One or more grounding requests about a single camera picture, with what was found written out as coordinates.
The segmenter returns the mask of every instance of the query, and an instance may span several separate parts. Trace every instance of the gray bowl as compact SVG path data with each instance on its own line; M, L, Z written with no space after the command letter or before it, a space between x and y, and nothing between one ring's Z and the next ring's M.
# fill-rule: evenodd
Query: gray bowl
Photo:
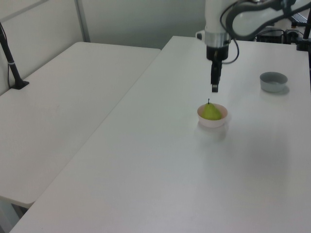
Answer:
M262 90L268 92L282 91L286 85L287 77L277 72L266 72L260 76L260 86Z

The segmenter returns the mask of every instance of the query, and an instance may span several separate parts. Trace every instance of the white table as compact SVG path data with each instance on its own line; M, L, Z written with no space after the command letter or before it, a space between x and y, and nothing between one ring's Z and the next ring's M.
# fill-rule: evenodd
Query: white table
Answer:
M0 97L0 199L30 207L158 55L76 43Z
M239 45L212 94L205 45L173 37L12 233L309 233L308 54ZM262 91L266 71L289 92ZM226 125L198 125L208 98Z

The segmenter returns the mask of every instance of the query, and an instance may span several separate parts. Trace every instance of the pear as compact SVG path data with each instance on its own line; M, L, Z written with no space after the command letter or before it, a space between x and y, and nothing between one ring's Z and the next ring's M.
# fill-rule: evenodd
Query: pear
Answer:
M222 118L222 114L214 104L209 102L208 99L208 103L205 105L201 117L207 120L220 120Z

